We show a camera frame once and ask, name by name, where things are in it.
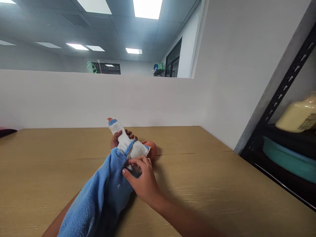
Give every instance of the white cloth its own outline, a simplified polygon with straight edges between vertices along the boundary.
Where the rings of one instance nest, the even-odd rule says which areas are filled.
[[[126,149],[132,142],[132,139],[130,139],[127,134],[125,133],[124,127],[121,125],[119,121],[113,123],[112,125],[109,126],[109,129],[111,130],[112,134],[114,135],[115,133],[119,131],[123,131],[122,135],[118,137],[118,149],[125,154]],[[147,148],[144,146],[141,142],[135,141],[129,150],[129,153],[127,154],[127,159],[134,159],[139,156],[147,156],[150,151],[150,147]]]

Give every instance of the barcode label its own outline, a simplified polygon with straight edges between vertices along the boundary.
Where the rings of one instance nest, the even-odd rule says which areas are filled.
[[[311,123],[315,122],[316,120],[316,113],[311,113],[305,121],[299,126],[299,130],[305,130],[307,129]]]

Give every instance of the swaddling cloth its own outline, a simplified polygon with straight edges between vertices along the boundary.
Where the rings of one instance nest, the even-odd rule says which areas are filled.
[[[142,155],[148,155],[150,147],[145,146],[135,139],[130,139],[125,133],[124,127],[116,119],[108,118],[108,120],[109,129],[111,130],[113,135],[121,130],[123,131],[122,135],[118,137],[118,149],[127,157],[128,160]]]

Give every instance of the yellow container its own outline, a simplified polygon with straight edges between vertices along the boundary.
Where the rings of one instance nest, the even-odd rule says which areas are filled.
[[[316,92],[304,101],[291,104],[277,121],[276,127],[291,133],[311,129],[316,123]]]

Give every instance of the air vent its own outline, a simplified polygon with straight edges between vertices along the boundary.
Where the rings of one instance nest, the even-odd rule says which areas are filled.
[[[62,13],[61,15],[74,26],[89,26],[89,24],[80,15],[67,13]]]

